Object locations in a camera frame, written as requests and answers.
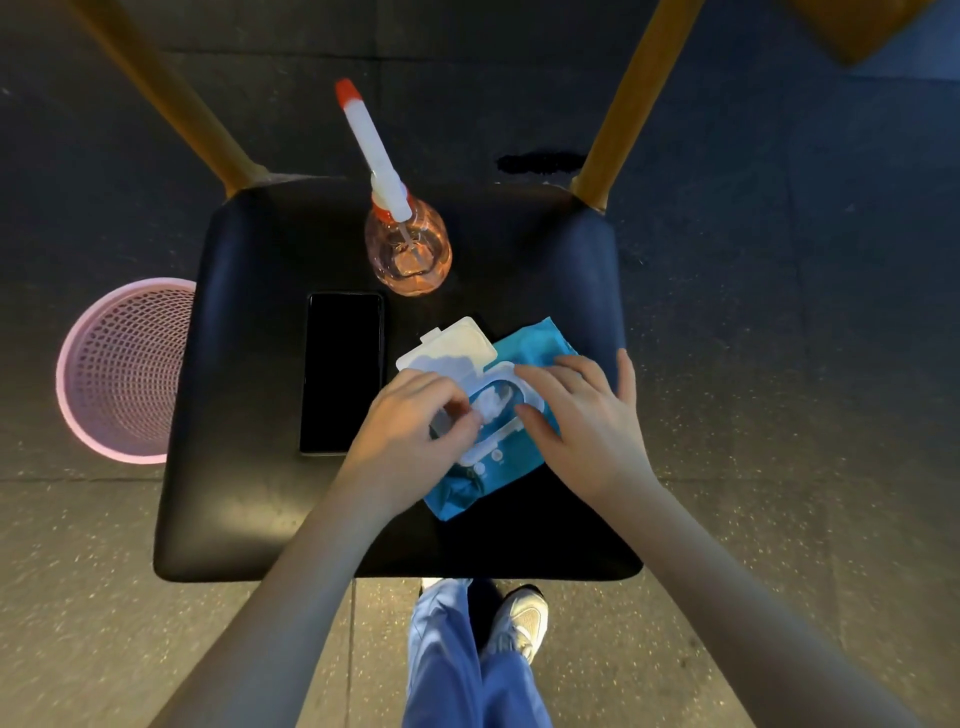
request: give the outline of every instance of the pink basket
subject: pink basket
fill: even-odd
[[[106,294],[60,348],[57,400],[73,433],[123,463],[166,462],[196,283],[138,280]]]

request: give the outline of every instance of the smartphone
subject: smartphone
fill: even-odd
[[[383,387],[384,299],[315,293],[306,315],[300,452],[347,452]]]

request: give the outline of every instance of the pant leg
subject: pant leg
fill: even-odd
[[[551,728],[533,670],[523,655],[514,651],[484,655],[480,670],[485,728]]]
[[[414,607],[404,728],[483,726],[483,680],[467,606],[469,579],[444,579]]]

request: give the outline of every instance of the gray floor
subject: gray floor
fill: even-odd
[[[501,155],[587,150],[652,7],[566,5],[128,0],[271,169],[362,174],[350,75],[402,174],[504,183]],[[103,293],[194,276],[222,190],[58,3],[2,14],[0,705],[142,725],[252,585],[153,575],[160,471],[72,440],[53,366]],[[845,70],[774,3],[708,2],[609,213],[663,481],[939,726],[960,723],[958,31],[940,0]],[[649,574],[542,587],[558,726],[749,725]],[[351,587],[303,725],[398,723],[416,591]]]

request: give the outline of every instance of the red nozzle tip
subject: red nozzle tip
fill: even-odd
[[[360,95],[360,91],[357,90],[350,79],[340,79],[335,88],[337,89],[337,102],[341,109],[345,109],[350,101],[363,101],[363,96]]]

